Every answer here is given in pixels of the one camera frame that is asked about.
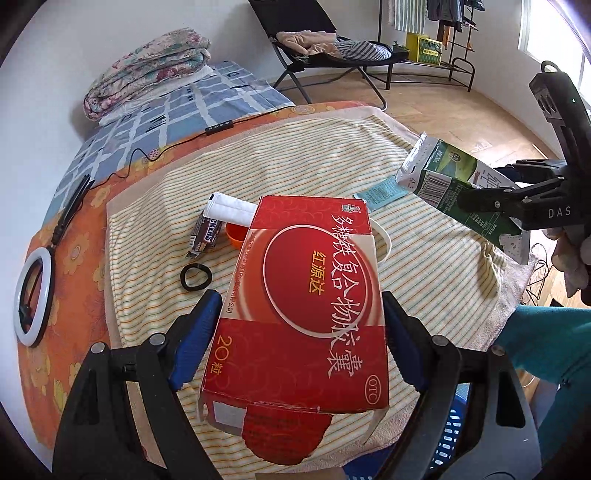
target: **white wall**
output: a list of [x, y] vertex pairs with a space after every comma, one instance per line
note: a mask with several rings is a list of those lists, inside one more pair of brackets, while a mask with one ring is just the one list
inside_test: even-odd
[[469, 55], [476, 66], [475, 90], [513, 114], [562, 157], [554, 130], [529, 88], [540, 72], [540, 63], [519, 50], [521, 0], [488, 1], [485, 5], [485, 12], [475, 12], [480, 31], [472, 37], [476, 51]]
[[[376, 36], [378, 2], [320, 0], [339, 32]], [[12, 330], [15, 283], [31, 237], [93, 124], [80, 106], [98, 75], [167, 31], [192, 27], [212, 41], [213, 61], [234, 60], [261, 78], [281, 73], [246, 0], [48, 0], [0, 67], [0, 401], [47, 464], [24, 406]]]

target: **striped cloth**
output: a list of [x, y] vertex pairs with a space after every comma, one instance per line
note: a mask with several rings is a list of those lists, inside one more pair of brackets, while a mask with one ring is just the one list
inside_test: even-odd
[[427, 0], [388, 0], [388, 18], [395, 30], [423, 34]]
[[[109, 219], [110, 279], [123, 346], [165, 332], [198, 301], [199, 293], [184, 291], [178, 275], [187, 264], [191, 229], [213, 191], [249, 202], [262, 194], [351, 197], [394, 175], [411, 147], [375, 116], [304, 119], [253, 133], [169, 172]], [[393, 243], [391, 256], [379, 266], [382, 289], [391, 290], [432, 334], [446, 335], [461, 347], [488, 345], [502, 327], [491, 326], [489, 317], [500, 302], [506, 257], [415, 195], [372, 216]], [[377, 250], [380, 259], [383, 241]], [[226, 293], [237, 258], [224, 234], [215, 249], [199, 257], [213, 273], [210, 288]], [[178, 396], [215, 467], [232, 480], [287, 470], [254, 456], [240, 437], [199, 422], [197, 393], [206, 358]], [[416, 398], [390, 356], [390, 409], [370, 440], [359, 441], [371, 413], [334, 415], [321, 444], [296, 468], [342, 465], [390, 445]], [[350, 452], [346, 458], [344, 451]]]
[[386, 47], [365, 40], [342, 40], [335, 45], [345, 60], [383, 61], [392, 55]]

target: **blue plaid bedsheet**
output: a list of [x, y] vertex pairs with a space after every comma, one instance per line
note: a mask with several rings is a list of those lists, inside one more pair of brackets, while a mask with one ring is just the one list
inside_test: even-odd
[[[47, 209], [45, 225], [59, 212], [80, 178], [96, 182], [129, 163], [131, 152], [151, 150], [227, 120], [293, 106], [292, 101], [232, 61], [211, 65], [214, 74], [139, 107], [98, 128], [80, 147]], [[140, 158], [136, 153], [134, 160]]]

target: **light blue packet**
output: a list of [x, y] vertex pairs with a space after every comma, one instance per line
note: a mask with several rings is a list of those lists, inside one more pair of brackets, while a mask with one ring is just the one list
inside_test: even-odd
[[399, 186], [395, 177], [390, 177], [367, 190], [355, 193], [353, 197], [365, 200], [368, 210], [373, 212], [394, 200], [404, 197], [407, 193], [410, 192]]

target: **blue gripper pad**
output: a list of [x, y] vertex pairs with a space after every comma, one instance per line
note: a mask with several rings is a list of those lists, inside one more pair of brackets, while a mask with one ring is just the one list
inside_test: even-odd
[[382, 299], [390, 353], [402, 379], [423, 392], [431, 379], [431, 336], [419, 320], [405, 313], [392, 293], [382, 292]]
[[173, 336], [182, 332], [181, 338], [169, 339], [171, 343], [178, 343], [173, 368], [168, 376], [173, 391], [180, 390], [184, 383], [193, 379], [212, 339], [221, 311], [222, 296], [215, 290], [208, 290], [191, 313], [180, 316], [170, 327], [169, 332], [173, 330]]

